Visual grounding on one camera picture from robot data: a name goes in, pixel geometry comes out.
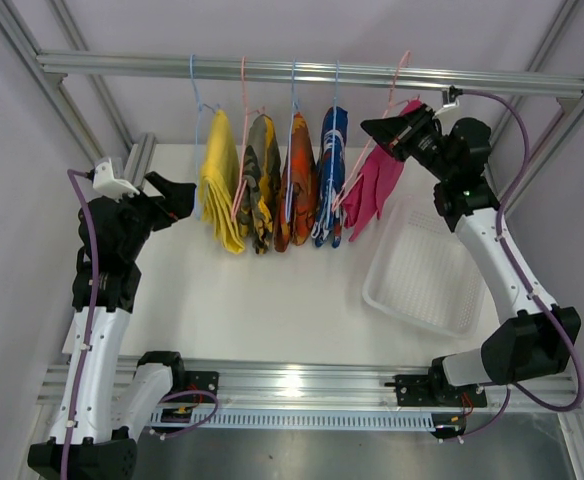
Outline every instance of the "white plastic basket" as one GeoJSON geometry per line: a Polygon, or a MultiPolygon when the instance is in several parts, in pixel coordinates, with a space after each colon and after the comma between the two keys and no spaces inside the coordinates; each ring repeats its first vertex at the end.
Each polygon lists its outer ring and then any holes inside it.
{"type": "Polygon", "coordinates": [[[363,285],[370,306],[453,337],[474,334],[485,283],[431,198],[402,197],[363,285]]]}

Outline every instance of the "blue hanger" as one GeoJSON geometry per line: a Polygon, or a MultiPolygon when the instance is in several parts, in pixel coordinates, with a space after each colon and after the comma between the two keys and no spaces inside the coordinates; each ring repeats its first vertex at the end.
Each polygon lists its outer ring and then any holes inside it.
{"type": "Polygon", "coordinates": [[[299,111],[299,99],[296,96],[296,85],[294,83],[296,74],[296,58],[292,62],[292,114],[290,116],[290,131],[288,132],[288,184],[285,191],[285,222],[290,221],[292,214],[292,129],[294,127],[294,116],[299,111]]]}
{"type": "MultiPolygon", "coordinates": [[[[203,118],[203,109],[208,108],[213,113],[221,108],[221,105],[218,103],[216,106],[211,107],[207,103],[203,103],[201,98],[201,94],[199,93],[199,89],[196,86],[196,81],[194,79],[194,55],[190,55],[190,80],[192,81],[192,88],[194,89],[194,97],[196,99],[196,108],[197,108],[197,115],[196,115],[196,129],[194,131],[194,164],[196,166],[196,184],[197,188],[199,185],[199,174],[201,172],[202,165],[202,156],[199,155],[199,128],[201,126],[201,119],[203,118]]],[[[201,219],[201,215],[203,214],[203,206],[199,202],[199,195],[195,193],[194,195],[194,215],[197,219],[201,219]]]]}
{"type": "Polygon", "coordinates": [[[339,99],[339,69],[341,68],[341,65],[339,64],[339,61],[336,61],[336,74],[334,76],[334,106],[332,107],[332,156],[330,158],[330,179],[329,179],[329,185],[330,185],[330,190],[329,190],[329,194],[328,194],[328,198],[327,198],[327,205],[328,208],[327,210],[327,224],[330,225],[330,220],[332,218],[332,201],[334,200],[334,195],[336,192],[332,192],[332,185],[334,184],[334,151],[336,150],[335,146],[336,146],[336,108],[337,108],[337,102],[339,99]]]}
{"type": "MultiPolygon", "coordinates": [[[[314,226],[312,227],[312,238],[315,240],[315,245],[320,247],[328,238],[330,231],[333,229],[334,224],[332,220],[332,215],[337,217],[339,215],[338,211],[332,211],[332,202],[336,197],[336,191],[334,191],[334,156],[336,151],[336,117],[337,117],[337,104],[339,99],[339,70],[340,63],[336,62],[336,74],[334,79],[334,100],[332,106],[332,150],[330,152],[330,174],[328,176],[327,188],[324,188],[323,182],[319,185],[321,190],[322,203],[319,205],[318,218],[316,219],[314,226]]],[[[338,247],[339,242],[333,244],[333,247],[338,247]]]]}

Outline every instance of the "yellow cloth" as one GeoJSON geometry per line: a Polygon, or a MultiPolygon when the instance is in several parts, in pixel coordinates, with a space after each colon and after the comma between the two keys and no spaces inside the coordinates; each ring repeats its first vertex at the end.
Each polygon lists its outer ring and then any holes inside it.
{"type": "Polygon", "coordinates": [[[232,221],[232,202],[239,183],[239,158],[227,115],[218,110],[208,135],[205,161],[201,166],[199,202],[203,221],[214,226],[214,236],[232,253],[245,250],[236,220],[232,221]]]}

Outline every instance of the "white bracket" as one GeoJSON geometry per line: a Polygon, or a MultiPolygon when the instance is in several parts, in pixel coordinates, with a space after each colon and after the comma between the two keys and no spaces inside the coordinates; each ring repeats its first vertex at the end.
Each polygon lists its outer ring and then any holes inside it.
{"type": "Polygon", "coordinates": [[[94,168],[92,187],[101,195],[120,200],[123,195],[138,195],[139,190],[123,180],[123,165],[120,158],[106,157],[94,168]]]}
{"type": "Polygon", "coordinates": [[[461,118],[461,103],[459,95],[452,95],[450,89],[443,90],[442,95],[443,106],[434,113],[434,117],[441,122],[443,133],[448,133],[461,118]]]}

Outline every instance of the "wire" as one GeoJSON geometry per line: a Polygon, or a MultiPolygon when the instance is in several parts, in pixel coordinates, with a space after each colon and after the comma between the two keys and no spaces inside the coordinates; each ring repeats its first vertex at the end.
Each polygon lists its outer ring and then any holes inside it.
{"type": "Polygon", "coordinates": [[[572,340],[570,339],[567,332],[563,328],[563,325],[561,325],[561,323],[556,318],[554,313],[552,313],[552,311],[548,308],[548,306],[543,303],[543,301],[539,298],[539,296],[534,291],[534,287],[533,287],[532,283],[530,282],[530,279],[527,278],[525,272],[523,271],[523,268],[521,267],[521,265],[517,261],[516,257],[514,256],[514,253],[512,252],[510,246],[508,245],[506,238],[502,235],[502,233],[503,233],[503,216],[505,215],[505,209],[507,207],[508,201],[510,200],[510,197],[512,196],[512,194],[514,193],[516,188],[521,183],[521,180],[523,179],[523,175],[525,174],[527,167],[530,163],[530,139],[528,136],[527,129],[525,128],[525,124],[523,123],[523,119],[521,118],[521,115],[519,115],[519,113],[516,111],[514,106],[511,103],[509,103],[507,100],[504,100],[503,98],[501,98],[497,95],[493,95],[493,94],[488,93],[488,92],[481,92],[481,91],[477,91],[477,90],[464,90],[463,93],[466,95],[473,95],[473,96],[477,96],[477,97],[485,97],[485,98],[491,98],[492,100],[496,100],[497,102],[499,102],[500,104],[505,106],[510,111],[510,113],[512,113],[512,116],[514,117],[517,124],[519,125],[519,128],[521,129],[521,134],[523,135],[523,150],[524,150],[523,163],[521,164],[521,169],[516,174],[516,176],[514,177],[514,180],[512,180],[512,183],[507,188],[507,190],[503,194],[503,197],[501,198],[501,206],[499,207],[499,210],[497,211],[497,215],[496,215],[497,238],[499,238],[499,243],[501,244],[501,247],[503,248],[503,252],[505,253],[506,257],[508,257],[508,260],[510,261],[512,268],[514,268],[518,277],[521,279],[521,282],[525,286],[525,289],[527,290],[528,295],[534,301],[534,303],[536,303],[536,305],[539,307],[539,309],[545,314],[545,316],[550,320],[550,323],[552,323],[552,326],[556,329],[557,333],[559,334],[559,337],[561,338],[561,340],[565,344],[565,347],[568,350],[568,353],[570,354],[572,361],[574,362],[574,369],[576,371],[576,378],[577,378],[577,384],[578,384],[576,396],[575,396],[574,400],[572,402],[570,402],[568,405],[552,405],[550,403],[547,403],[547,402],[541,400],[540,398],[535,396],[533,393],[531,393],[529,390],[522,387],[518,383],[515,383],[514,386],[516,388],[518,388],[524,395],[526,395],[532,401],[534,401],[535,403],[537,403],[538,405],[540,405],[544,408],[547,408],[548,410],[552,410],[553,412],[572,411],[581,405],[581,402],[583,401],[583,397],[584,397],[584,372],[583,372],[583,365],[581,363],[581,359],[580,359],[578,353],[576,352],[576,349],[574,348],[574,344],[572,343],[572,340]]]}
{"type": "MultiPolygon", "coordinates": [[[[197,388],[196,385],[194,385],[193,383],[191,383],[190,385],[188,385],[188,387],[186,388],[186,390],[198,390],[198,388],[197,388]]],[[[193,408],[198,407],[202,403],[203,403],[203,395],[199,395],[199,403],[197,403],[193,408]]]]}
{"type": "Polygon", "coordinates": [[[472,415],[472,413],[474,412],[474,405],[472,404],[472,400],[470,400],[470,396],[465,392],[463,392],[463,395],[461,395],[461,403],[463,405],[467,403],[468,407],[470,407],[470,411],[468,413],[463,412],[463,417],[467,418],[470,415],[472,415]]]}
{"type": "MultiPolygon", "coordinates": [[[[90,290],[90,303],[88,306],[88,317],[85,322],[85,332],[83,334],[83,344],[90,345],[90,338],[92,336],[92,322],[94,321],[94,311],[96,309],[96,299],[99,293],[99,253],[97,249],[96,241],[96,229],[94,228],[94,220],[92,219],[92,213],[90,212],[90,207],[88,202],[81,192],[76,177],[87,178],[87,174],[84,172],[79,172],[77,170],[68,170],[68,177],[70,178],[70,183],[72,183],[72,188],[74,188],[74,193],[76,193],[79,203],[81,204],[81,210],[83,211],[83,216],[85,217],[85,224],[88,228],[88,237],[90,238],[90,259],[92,263],[92,288],[90,290]]],[[[85,359],[88,354],[88,349],[82,349],[79,354],[79,361],[77,362],[76,371],[74,373],[74,382],[72,383],[72,392],[70,394],[70,405],[68,406],[68,425],[70,422],[74,422],[74,417],[76,414],[76,403],[79,397],[79,386],[81,384],[81,375],[83,374],[83,367],[85,366],[85,359]]],[[[70,445],[72,444],[72,430],[74,429],[74,424],[68,426],[65,430],[65,440],[63,442],[63,450],[61,452],[61,480],[68,480],[68,462],[70,457],[70,445]]]]}
{"type": "Polygon", "coordinates": [[[508,408],[508,405],[510,404],[510,395],[511,395],[510,385],[507,385],[507,390],[505,392],[505,399],[503,399],[503,403],[501,404],[501,408],[499,409],[498,412],[496,412],[496,415],[494,415],[489,421],[487,421],[486,423],[484,423],[480,427],[478,427],[474,430],[470,430],[469,432],[466,432],[463,435],[460,435],[460,437],[465,438],[465,437],[470,437],[472,435],[476,435],[477,433],[482,432],[483,430],[488,428],[490,425],[494,424],[499,418],[501,418],[503,416],[503,414],[505,413],[505,410],[508,408]]]}
{"type": "Polygon", "coordinates": [[[219,409],[219,406],[220,406],[219,399],[213,393],[207,392],[205,390],[186,390],[185,392],[172,393],[170,395],[166,395],[165,397],[163,397],[161,399],[161,403],[169,402],[170,400],[176,400],[177,398],[187,397],[189,395],[203,395],[204,397],[208,397],[208,398],[212,399],[214,401],[214,409],[212,409],[212,413],[210,413],[203,420],[199,420],[198,422],[196,422],[196,423],[194,423],[192,425],[189,425],[187,427],[181,428],[177,432],[158,434],[157,432],[155,432],[152,429],[152,430],[150,430],[150,435],[159,435],[159,437],[161,438],[161,440],[165,440],[166,438],[168,438],[168,439],[169,438],[175,438],[175,437],[178,437],[178,436],[183,435],[184,433],[188,433],[188,432],[191,432],[192,430],[196,430],[197,428],[199,428],[204,423],[209,422],[212,419],[212,417],[214,415],[216,415],[216,412],[217,412],[217,410],[219,409]]]}

